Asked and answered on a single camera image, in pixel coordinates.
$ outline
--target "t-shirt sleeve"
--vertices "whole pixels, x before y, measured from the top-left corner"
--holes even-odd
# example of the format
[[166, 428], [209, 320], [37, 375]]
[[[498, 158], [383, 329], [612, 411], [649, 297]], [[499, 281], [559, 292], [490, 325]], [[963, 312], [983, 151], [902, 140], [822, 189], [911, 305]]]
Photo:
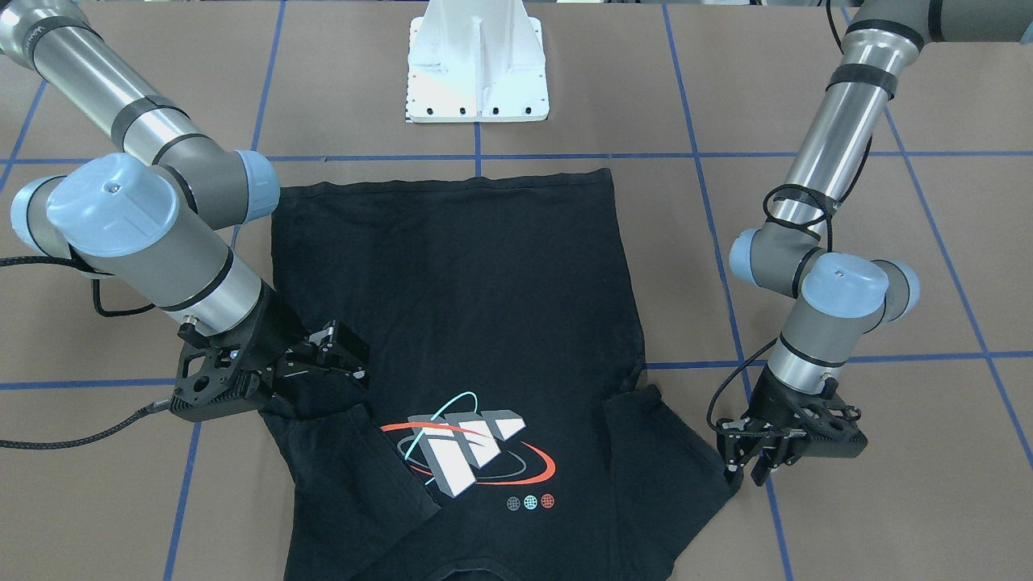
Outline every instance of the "t-shirt sleeve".
[[294, 479], [285, 581], [350, 579], [439, 510], [365, 405], [262, 418]]
[[[614, 396], [603, 408], [618, 518], [653, 549], [637, 554], [662, 558], [669, 573], [735, 489], [724, 480], [718, 453], [667, 407], [656, 386]], [[643, 539], [626, 542], [644, 544]], [[625, 563], [629, 574], [643, 567]]]

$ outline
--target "red swoosh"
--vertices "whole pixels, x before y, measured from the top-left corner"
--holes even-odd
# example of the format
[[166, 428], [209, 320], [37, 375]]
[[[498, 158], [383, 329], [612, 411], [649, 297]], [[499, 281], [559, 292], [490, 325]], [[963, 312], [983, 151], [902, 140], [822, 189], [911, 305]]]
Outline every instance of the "red swoosh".
[[[396, 431], [396, 430], [404, 430], [404, 429], [407, 429], [407, 428], [429, 428], [429, 429], [434, 429], [434, 430], [449, 430], [449, 431], [453, 431], [453, 432], [465, 432], [465, 433], [468, 433], [468, 434], [476, 434], [476, 435], [479, 435], [479, 436], [482, 436], [482, 437], [488, 437], [488, 436], [484, 436], [484, 434], [479, 433], [479, 432], [475, 432], [473, 430], [468, 430], [468, 429], [465, 429], [465, 428], [457, 428], [455, 426], [449, 426], [447, 424], [433, 424], [431, 422], [406, 422], [404, 424], [388, 424], [386, 426], [381, 426], [380, 427], [380, 429], [383, 430], [383, 431], [385, 431], [385, 432], [393, 432], [393, 431]], [[505, 482], [487, 482], [487, 481], [481, 482], [481, 481], [477, 481], [474, 484], [482, 484], [484, 486], [522, 486], [522, 485], [526, 485], [526, 484], [538, 484], [538, 483], [541, 483], [541, 482], [545, 482], [546, 480], [553, 478], [553, 476], [556, 475], [556, 461], [553, 460], [553, 458], [550, 457], [549, 454], [545, 454], [541, 450], [538, 450], [537, 448], [531, 446], [530, 444], [528, 444], [528, 442], [526, 442], [524, 440], [521, 440], [521, 444], [523, 444], [524, 446], [530, 448], [532, 451], [534, 451], [534, 453], [537, 454], [538, 457], [541, 458], [541, 460], [543, 462], [545, 462], [545, 469], [540, 475], [535, 476], [535, 477], [531, 477], [529, 479], [524, 479], [524, 480], [511, 480], [511, 481], [505, 481]], [[427, 471], [425, 469], [421, 469], [421, 468], [419, 468], [417, 466], [409, 465], [409, 467], [412, 468], [412, 469], [414, 469], [414, 470], [416, 470], [417, 472], [427, 475], [429, 477], [430, 476], [434, 476], [431, 472], [429, 472], [429, 471]]]
[[556, 461], [554, 461], [549, 454], [538, 450], [537, 448], [531, 446], [530, 444], [521, 440], [521, 444], [530, 448], [545, 462], [545, 470], [536, 477], [531, 477], [525, 480], [512, 480], [506, 482], [477, 482], [476, 484], [483, 484], [484, 486], [518, 486], [524, 484], [538, 484], [539, 482], [545, 482], [546, 480], [553, 478], [556, 473]]
[[405, 424], [388, 424], [386, 426], [380, 426], [380, 429], [385, 432], [394, 432], [395, 430], [404, 430], [406, 428], [425, 428], [432, 430], [448, 430], [450, 432], [463, 432], [467, 434], [479, 435], [480, 437], [490, 437], [480, 432], [475, 432], [473, 430], [468, 430], [466, 428], [457, 428], [456, 426], [449, 426], [448, 424], [434, 424], [431, 422], [407, 422]]

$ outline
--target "blue tape line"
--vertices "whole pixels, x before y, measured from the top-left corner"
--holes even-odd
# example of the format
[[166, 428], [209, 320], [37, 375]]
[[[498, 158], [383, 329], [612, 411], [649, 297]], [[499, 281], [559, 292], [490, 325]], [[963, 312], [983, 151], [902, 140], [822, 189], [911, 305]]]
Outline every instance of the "blue tape line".
[[473, 175], [476, 177], [483, 176], [480, 167], [480, 161], [482, 155], [480, 152], [480, 121], [475, 121], [473, 123]]
[[7, 185], [7, 179], [10, 178], [10, 171], [14, 167], [18, 153], [22, 151], [22, 144], [25, 143], [25, 135], [28, 134], [29, 126], [32, 125], [32, 118], [36, 115], [36, 109], [39, 108], [40, 99], [43, 98], [44, 89], [46, 89], [46, 82], [40, 81], [39, 88], [36, 89], [36, 95], [32, 98], [32, 104], [29, 105], [29, 112], [25, 115], [25, 121], [22, 122], [22, 130], [18, 132], [18, 140], [14, 141], [14, 147], [10, 150], [10, 157], [4, 163], [3, 174], [0, 174], [0, 191], [3, 191], [4, 186]]
[[772, 508], [772, 520], [775, 522], [775, 537], [778, 539], [779, 552], [782, 555], [782, 570], [786, 581], [793, 581], [792, 562], [789, 560], [789, 550], [786, 548], [785, 530], [782, 528], [782, 515], [778, 510], [778, 497], [775, 495], [775, 484], [771, 479], [764, 482], [768, 490], [768, 504]]
[[796, 153], [792, 151], [712, 151], [712, 152], [700, 152], [699, 157], [702, 158], [723, 158], [723, 157], [795, 157]]
[[183, 532], [183, 517], [187, 512], [187, 496], [190, 495], [190, 481], [193, 479], [194, 460], [197, 459], [197, 441], [200, 439], [200, 423], [194, 424], [190, 434], [190, 451], [187, 452], [187, 464], [183, 468], [183, 484], [180, 486], [180, 501], [176, 506], [176, 521], [173, 523], [173, 537], [168, 541], [168, 556], [165, 558], [165, 574], [163, 581], [173, 581], [173, 570], [176, 569], [176, 555], [180, 550], [180, 533]]
[[[728, 288], [728, 277], [724, 271], [724, 258], [721, 255], [721, 244], [718, 240], [717, 226], [714, 223], [714, 214], [710, 204], [710, 195], [707, 191], [707, 179], [703, 176], [702, 161], [699, 157], [699, 147], [696, 143], [696, 132], [692, 124], [692, 112], [689, 109], [689, 98], [685, 90], [685, 81], [682, 79], [682, 65], [678, 59], [678, 49], [675, 44], [675, 33], [670, 27], [670, 14], [668, 13], [666, 4], [663, 4], [661, 9], [663, 11], [663, 24], [667, 31], [667, 43], [670, 47], [670, 58], [675, 66], [675, 77], [678, 80], [678, 90], [682, 97], [682, 109], [685, 113], [685, 126], [689, 132], [689, 144], [692, 146], [692, 160], [695, 162], [696, 177], [699, 179], [699, 193], [702, 195], [703, 210], [707, 213], [707, 225], [710, 228], [711, 239], [714, 244], [714, 257], [717, 259], [718, 275], [721, 277], [721, 285], [724, 287], [724, 299], [728, 307], [728, 323], [731, 326], [731, 338], [735, 344], [735, 357], [739, 361], [744, 361], [743, 344], [739, 335], [739, 325], [735, 322], [735, 308], [731, 302], [731, 292]], [[750, 378], [745, 370], [742, 374], [742, 379], [743, 388], [746, 390], [747, 397], [749, 397]], [[782, 519], [778, 512], [778, 500], [775, 498], [775, 489], [772, 487], [772, 483], [770, 481], [768, 482], [768, 500], [772, 508], [772, 519], [775, 522], [775, 531], [778, 536], [778, 546], [779, 552], [782, 555], [782, 569], [785, 573], [785, 579], [786, 581], [793, 581], [789, 550], [785, 543], [785, 536], [782, 532]]]
[[1028, 157], [1033, 151], [909, 151], [910, 157]]
[[926, 192], [922, 190], [921, 184], [918, 182], [918, 175], [914, 171], [914, 164], [911, 162], [911, 156], [904, 147], [904, 141], [901, 139], [900, 131], [897, 129], [897, 123], [894, 121], [894, 117], [888, 110], [886, 110], [886, 120], [889, 122], [889, 129], [894, 133], [894, 139], [897, 140], [897, 146], [903, 154], [904, 163], [907, 165], [908, 174], [911, 176], [911, 183], [914, 185], [914, 189], [918, 194], [918, 201], [921, 203], [921, 209], [926, 213], [926, 219], [929, 221], [929, 225], [933, 230], [933, 236], [936, 238], [936, 244], [940, 248], [940, 254], [943, 256], [943, 261], [947, 265], [947, 271], [950, 273], [950, 279], [954, 283], [954, 288], [958, 290], [959, 297], [961, 297], [962, 306], [965, 307], [965, 314], [968, 316], [969, 324], [972, 326], [972, 331], [975, 333], [976, 341], [979, 343], [979, 349], [982, 351], [982, 356], [987, 360], [987, 366], [990, 367], [990, 374], [993, 376], [994, 384], [997, 386], [997, 393], [1001, 396], [1004, 408], [1008, 412], [1008, 418], [1011, 420], [1011, 426], [1015, 430], [1015, 435], [1019, 437], [1019, 442], [1023, 447], [1023, 452], [1026, 453], [1026, 461], [1029, 463], [1030, 468], [1033, 468], [1033, 450], [1030, 450], [1030, 444], [1026, 438], [1026, 432], [1023, 430], [1022, 423], [1019, 421], [1019, 416], [1015, 414], [1015, 409], [1011, 405], [1011, 398], [1008, 396], [1008, 391], [1005, 389], [1004, 383], [1001, 380], [1001, 376], [997, 372], [997, 365], [994, 364], [994, 358], [991, 356], [990, 349], [987, 346], [987, 340], [983, 337], [982, 330], [979, 328], [979, 323], [975, 318], [975, 311], [972, 310], [972, 305], [969, 303], [968, 295], [965, 293], [965, 287], [962, 285], [961, 277], [958, 275], [957, 269], [954, 269], [954, 263], [950, 258], [950, 253], [947, 251], [947, 245], [943, 241], [943, 236], [940, 234], [939, 226], [936, 224], [936, 218], [933, 217], [933, 211], [929, 206], [929, 202], [926, 200]]
[[14, 165], [57, 165], [57, 164], [69, 164], [69, 165], [82, 165], [84, 163], [89, 163], [93, 161], [88, 157], [53, 157], [53, 158], [28, 158], [28, 159], [12, 159], [11, 163]]
[[173, 386], [171, 377], [149, 377], [143, 379], [92, 379], [79, 381], [11, 381], [0, 384], [0, 392], [22, 390], [68, 390], [82, 388], [142, 388], [148, 386]]
[[[699, 152], [619, 152], [619, 153], [482, 153], [480, 159], [735, 159], [751, 157], [794, 157], [789, 151], [711, 151]], [[901, 157], [899, 151], [873, 151], [872, 157]], [[909, 151], [911, 157], [1033, 157], [1033, 151]], [[476, 161], [477, 154], [406, 154], [406, 155], [268, 155], [270, 161], [292, 163], [299, 161]], [[46, 157], [28, 159], [0, 159], [0, 164], [12, 165], [82, 165], [92, 161], [86, 157]]]
[[688, 159], [691, 152], [665, 153], [489, 153], [483, 159]]
[[646, 370], [663, 369], [730, 369], [738, 367], [739, 361], [665, 361], [647, 363]]
[[[985, 359], [1033, 359], [1033, 350], [990, 351], [982, 353], [947, 353], [947, 354], [910, 354], [859, 356], [850, 358], [850, 363], [907, 363], [921, 361], [971, 361]], [[739, 361], [657, 361], [647, 363], [646, 369], [677, 370], [677, 369], [730, 369], [737, 367]], [[763, 367], [766, 360], [758, 359], [750, 367]], [[83, 388], [140, 388], [149, 386], [173, 386], [174, 377], [144, 377], [135, 379], [89, 379], [71, 381], [11, 381], [0, 383], [0, 391], [55, 390]]]
[[1033, 351], [990, 351], [994, 359], [1025, 359], [1033, 358]]
[[475, 155], [269, 155], [270, 161], [471, 161]]
[[258, 140], [261, 137], [261, 124], [265, 118], [265, 102], [269, 100], [269, 88], [273, 85], [273, 69], [276, 68], [276, 55], [280, 51], [280, 32], [283, 30], [283, 13], [286, 7], [286, 0], [280, 0], [280, 8], [276, 14], [276, 29], [273, 32], [273, 48], [269, 52], [265, 82], [261, 88], [261, 99], [258, 100], [258, 115], [255, 117], [255, 130], [251, 137], [251, 149], [253, 151], [258, 151]]

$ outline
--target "black t-shirt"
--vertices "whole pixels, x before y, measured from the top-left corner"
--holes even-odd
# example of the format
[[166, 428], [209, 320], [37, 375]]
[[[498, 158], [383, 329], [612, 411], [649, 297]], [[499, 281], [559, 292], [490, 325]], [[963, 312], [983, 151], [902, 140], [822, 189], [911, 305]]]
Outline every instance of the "black t-shirt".
[[264, 414], [295, 482], [288, 580], [665, 579], [731, 496], [635, 390], [609, 172], [285, 188], [277, 289], [371, 346], [370, 386]]

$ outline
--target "light blue joint cap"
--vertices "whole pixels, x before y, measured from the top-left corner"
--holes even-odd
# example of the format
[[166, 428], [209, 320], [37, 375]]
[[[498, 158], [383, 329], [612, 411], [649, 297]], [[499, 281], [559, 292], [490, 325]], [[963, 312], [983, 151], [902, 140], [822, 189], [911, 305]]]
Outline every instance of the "light blue joint cap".
[[18, 190], [18, 193], [14, 194], [14, 201], [10, 205], [10, 227], [14, 228], [14, 234], [18, 235], [19, 240], [39, 254], [46, 254], [46, 252], [43, 252], [43, 249], [32, 238], [32, 228], [29, 227], [29, 204], [32, 203], [32, 196], [36, 193], [36, 190], [43, 184], [61, 177], [63, 176], [51, 176], [50, 178], [40, 178], [25, 184], [25, 187]]
[[906, 264], [904, 263], [889, 263], [889, 264], [899, 268], [901, 272], [904, 273], [904, 278], [907, 279], [907, 287], [908, 287], [907, 306], [904, 307], [904, 312], [901, 313], [901, 316], [904, 316], [905, 314], [911, 312], [911, 309], [914, 308], [914, 305], [918, 303], [918, 297], [921, 296], [921, 282], [918, 280], [918, 273], [914, 272], [914, 269], [907, 266]]
[[882, 307], [889, 277], [852, 254], [822, 254], [804, 278], [801, 294], [815, 309], [839, 318], [860, 318]]
[[179, 213], [171, 184], [125, 153], [75, 170], [46, 201], [46, 218], [68, 243], [101, 257], [151, 246], [171, 230]]
[[753, 253], [753, 237], [760, 232], [757, 228], [743, 231], [735, 242], [731, 243], [731, 251], [728, 252], [728, 266], [731, 267], [731, 274], [749, 282], [754, 286], [760, 286], [753, 278], [753, 264], [750, 255]]
[[237, 150], [248, 176], [248, 214], [244, 223], [268, 216], [280, 204], [280, 178], [265, 156], [257, 151]]

